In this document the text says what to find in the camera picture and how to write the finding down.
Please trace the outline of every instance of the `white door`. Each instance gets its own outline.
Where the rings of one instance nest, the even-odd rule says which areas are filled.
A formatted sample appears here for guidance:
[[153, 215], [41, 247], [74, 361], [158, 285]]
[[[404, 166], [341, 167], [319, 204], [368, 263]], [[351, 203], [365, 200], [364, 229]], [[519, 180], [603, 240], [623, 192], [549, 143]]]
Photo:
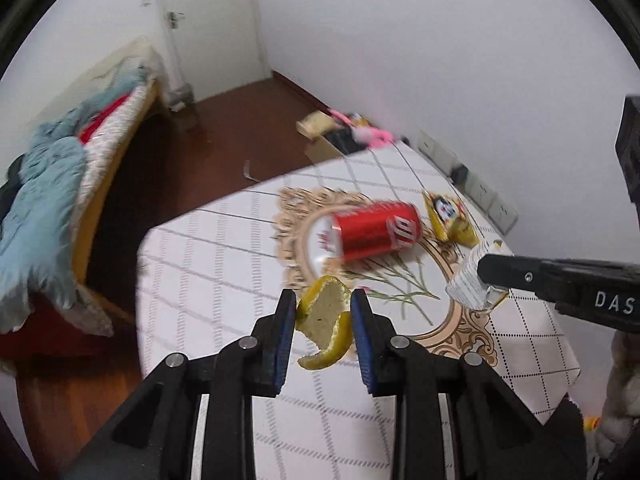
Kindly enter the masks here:
[[197, 101], [268, 76], [253, 0], [162, 0], [178, 17], [171, 31]]

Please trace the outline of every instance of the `blue comforter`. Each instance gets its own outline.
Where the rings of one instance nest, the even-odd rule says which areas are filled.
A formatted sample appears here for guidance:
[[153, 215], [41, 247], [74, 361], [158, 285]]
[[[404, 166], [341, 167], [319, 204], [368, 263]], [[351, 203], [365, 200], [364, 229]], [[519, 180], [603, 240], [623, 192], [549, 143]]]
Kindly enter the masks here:
[[76, 135], [145, 75], [140, 67], [59, 121], [36, 129], [20, 168], [22, 187], [2, 222], [0, 333], [24, 323], [31, 313], [30, 292], [42, 292], [58, 308], [71, 308], [77, 301], [70, 219], [86, 160]]

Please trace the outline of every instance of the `wooden floor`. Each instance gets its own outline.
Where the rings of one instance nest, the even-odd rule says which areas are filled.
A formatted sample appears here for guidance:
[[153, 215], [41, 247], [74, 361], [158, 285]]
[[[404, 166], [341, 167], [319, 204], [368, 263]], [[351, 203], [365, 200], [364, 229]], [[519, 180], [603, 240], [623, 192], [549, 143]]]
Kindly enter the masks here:
[[[181, 130], [164, 117], [145, 121], [111, 188], [94, 242], [88, 281], [135, 310], [136, 251], [153, 226], [250, 186], [309, 165], [295, 130], [314, 108], [274, 80], [196, 105], [199, 124]], [[120, 327], [101, 357], [18, 363], [18, 398], [37, 465], [56, 478], [139, 383], [134, 330]]]

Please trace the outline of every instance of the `tablecloth pattern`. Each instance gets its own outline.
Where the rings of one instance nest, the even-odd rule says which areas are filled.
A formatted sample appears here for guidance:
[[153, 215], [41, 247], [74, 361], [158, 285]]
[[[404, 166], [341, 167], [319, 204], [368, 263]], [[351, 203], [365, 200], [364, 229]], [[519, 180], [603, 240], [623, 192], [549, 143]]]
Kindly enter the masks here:
[[[283, 187], [328, 187], [411, 202], [427, 225], [420, 190], [456, 194], [430, 162], [399, 144], [303, 168], [153, 229], [139, 252], [143, 374], [171, 352], [190, 358], [217, 353], [275, 310], [284, 268], [276, 258], [273, 219]], [[499, 238], [475, 206], [463, 201], [478, 234]], [[533, 294], [516, 291], [491, 314], [486, 329], [497, 347], [495, 370], [545, 422], [579, 374], [553, 311]], [[300, 368], [296, 360], [315, 351], [296, 332], [281, 395], [254, 399], [258, 478], [388, 478], [393, 399], [369, 397], [355, 362], [315, 372]], [[446, 462], [452, 473], [448, 447]]]

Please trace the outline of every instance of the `power outlet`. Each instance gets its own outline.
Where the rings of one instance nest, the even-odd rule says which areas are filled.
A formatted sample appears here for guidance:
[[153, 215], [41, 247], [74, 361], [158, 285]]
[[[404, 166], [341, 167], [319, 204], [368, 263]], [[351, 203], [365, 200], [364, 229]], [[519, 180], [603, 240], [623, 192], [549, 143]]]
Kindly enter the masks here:
[[439, 142], [435, 143], [436, 149], [433, 152], [431, 160], [438, 167], [438, 169], [447, 176], [451, 175], [451, 171], [457, 165], [460, 164], [458, 157], [451, 150], [445, 148]]
[[423, 155], [428, 156], [433, 159], [433, 153], [436, 150], [437, 142], [430, 135], [425, 132], [420, 132], [420, 139], [418, 140], [418, 150], [422, 152]]
[[465, 194], [473, 200], [482, 211], [488, 211], [498, 193], [485, 184], [475, 173], [469, 172], [465, 182]]
[[499, 196], [494, 200], [489, 208], [489, 218], [494, 221], [496, 227], [505, 235], [518, 221], [518, 213], [510, 205], [506, 204]]

